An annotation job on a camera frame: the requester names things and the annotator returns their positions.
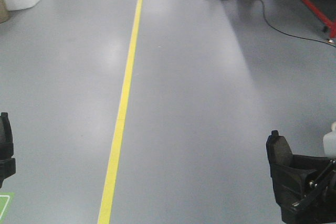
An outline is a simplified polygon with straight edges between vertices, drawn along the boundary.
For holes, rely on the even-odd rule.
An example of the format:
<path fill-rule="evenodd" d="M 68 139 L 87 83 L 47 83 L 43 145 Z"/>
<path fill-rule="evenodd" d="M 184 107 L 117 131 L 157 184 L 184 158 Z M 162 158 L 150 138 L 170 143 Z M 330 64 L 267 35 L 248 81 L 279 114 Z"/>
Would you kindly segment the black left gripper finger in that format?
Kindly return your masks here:
<path fill-rule="evenodd" d="M 1 144 L 1 187 L 3 182 L 8 177 L 16 173 L 16 159 L 13 158 L 14 145 L 13 143 Z"/>

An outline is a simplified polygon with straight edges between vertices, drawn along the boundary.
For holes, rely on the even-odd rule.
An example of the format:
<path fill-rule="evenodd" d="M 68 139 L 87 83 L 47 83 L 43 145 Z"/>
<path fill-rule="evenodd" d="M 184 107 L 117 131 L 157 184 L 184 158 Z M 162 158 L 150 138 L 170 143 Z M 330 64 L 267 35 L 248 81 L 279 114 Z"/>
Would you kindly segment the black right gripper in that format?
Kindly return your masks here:
<path fill-rule="evenodd" d="M 293 155 L 290 166 L 269 165 L 284 223 L 335 222 L 335 159 Z"/>

